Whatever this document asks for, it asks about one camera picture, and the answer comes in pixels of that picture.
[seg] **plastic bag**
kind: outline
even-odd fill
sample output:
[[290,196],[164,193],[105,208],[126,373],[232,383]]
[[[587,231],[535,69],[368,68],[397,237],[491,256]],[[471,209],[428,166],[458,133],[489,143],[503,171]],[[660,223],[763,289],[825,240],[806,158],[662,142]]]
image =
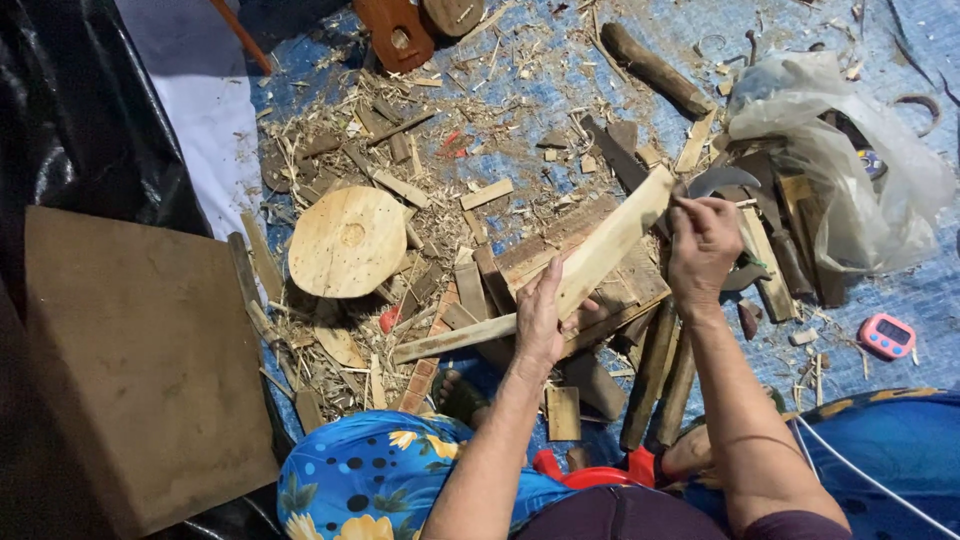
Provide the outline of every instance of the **plastic bag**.
[[[886,162],[877,185],[848,137],[817,117],[831,109]],[[821,265],[878,274],[936,253],[937,212],[956,189],[949,167],[891,109],[841,79],[834,53],[786,53],[745,69],[728,111],[733,140],[785,135],[778,163],[802,169],[826,194],[814,247]]]

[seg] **yellow flower print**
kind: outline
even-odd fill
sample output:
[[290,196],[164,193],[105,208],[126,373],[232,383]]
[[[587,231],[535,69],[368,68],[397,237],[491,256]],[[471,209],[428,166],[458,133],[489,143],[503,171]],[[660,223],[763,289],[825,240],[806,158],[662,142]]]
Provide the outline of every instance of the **yellow flower print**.
[[401,450],[406,450],[410,443],[417,440],[415,431],[391,431],[390,446],[399,446]]
[[433,451],[437,453],[439,457],[449,457],[451,459],[456,459],[457,455],[460,453],[460,445],[457,443],[445,443],[440,440],[437,435],[425,435],[426,440],[430,441],[430,446],[433,447]]
[[291,540],[324,540],[314,527],[310,514],[290,514],[287,519],[287,536]]
[[348,519],[333,540],[394,540],[394,528],[390,526],[390,518],[384,516],[374,521],[366,514]]

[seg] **white cable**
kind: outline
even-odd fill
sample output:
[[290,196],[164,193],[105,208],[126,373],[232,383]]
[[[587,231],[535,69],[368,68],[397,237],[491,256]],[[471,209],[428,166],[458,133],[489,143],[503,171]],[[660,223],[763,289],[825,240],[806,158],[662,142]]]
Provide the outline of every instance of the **white cable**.
[[952,530],[950,530],[950,529],[948,529],[948,528],[940,525],[940,523],[938,523],[936,520],[934,520],[934,519],[931,518],[930,516],[924,514],[924,512],[923,512],[922,510],[920,510],[918,507],[914,506],[914,505],[911,504],[911,503],[908,503],[908,502],[907,502],[906,500],[904,500],[901,496],[899,496],[899,495],[897,495],[896,493],[890,491],[889,489],[887,489],[886,487],[884,487],[880,482],[878,482],[878,481],[870,478],[866,473],[864,473],[863,471],[857,469],[855,465],[853,465],[853,464],[850,463],[845,457],[843,457],[842,455],[840,455],[839,452],[835,451],[835,450],[833,449],[833,447],[831,447],[830,444],[828,444],[827,441],[825,441],[825,440],[823,439],[823,437],[821,437],[816,431],[814,431],[813,428],[811,428],[810,425],[806,422],[806,420],[804,420],[801,416],[798,415],[798,416],[796,416],[796,417],[794,417],[794,418],[796,418],[796,420],[797,420],[798,422],[800,422],[801,424],[803,424],[804,427],[807,428],[807,429],[810,431],[810,434],[813,435],[813,438],[817,439],[817,441],[818,441],[820,444],[822,444],[822,445],[824,446],[824,448],[826,448],[831,454],[833,454],[834,457],[836,457],[837,459],[839,459],[840,461],[842,461],[845,465],[847,465],[848,467],[850,467],[851,469],[853,469],[853,471],[854,471],[855,473],[857,473],[858,475],[860,475],[861,478],[867,480],[867,481],[868,481],[869,483],[871,483],[874,487],[876,487],[877,489],[879,489],[880,491],[882,491],[883,493],[885,493],[888,497],[890,497],[890,498],[893,499],[894,501],[897,501],[898,503],[903,504],[904,506],[906,506],[907,509],[909,509],[909,510],[912,511],[913,513],[917,514],[917,516],[919,516],[921,519],[923,519],[923,520],[926,521],[927,523],[933,525],[935,528],[937,528],[938,530],[940,530],[940,531],[941,531],[943,534],[945,534],[946,536],[949,536],[950,538],[953,538],[954,540],[960,540],[960,534],[957,534],[957,533],[953,532]]
[[797,440],[800,442],[800,450],[804,452],[804,457],[806,458],[806,464],[809,465],[810,470],[813,471],[813,477],[816,478],[818,482],[820,482],[820,475],[817,474],[817,467],[813,464],[813,457],[810,457],[810,451],[806,449],[806,443],[804,442],[803,436],[800,435],[800,428],[797,427],[797,422],[793,423],[793,429],[794,429],[794,433],[796,433]]

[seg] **red plastic stool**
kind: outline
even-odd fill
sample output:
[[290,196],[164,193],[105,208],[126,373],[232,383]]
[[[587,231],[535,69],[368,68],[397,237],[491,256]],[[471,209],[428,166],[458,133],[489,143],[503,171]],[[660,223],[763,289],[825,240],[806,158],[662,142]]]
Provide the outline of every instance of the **red plastic stool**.
[[613,467],[587,467],[565,475],[560,472],[560,465],[553,451],[544,449],[534,456],[534,470],[543,473],[552,479],[559,480],[566,487],[584,489],[595,485],[609,483],[639,484],[654,487],[654,455],[643,447],[627,454],[629,470]]

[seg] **dark purple shirt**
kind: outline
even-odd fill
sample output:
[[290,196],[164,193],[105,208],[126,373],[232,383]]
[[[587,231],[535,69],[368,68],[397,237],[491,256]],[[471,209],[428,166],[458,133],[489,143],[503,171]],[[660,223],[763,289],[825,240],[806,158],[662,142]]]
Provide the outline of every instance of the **dark purple shirt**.
[[[546,507],[516,536],[569,540],[727,540],[729,537],[693,506],[639,487],[586,489]],[[760,518],[744,540],[849,540],[836,522],[800,510]]]

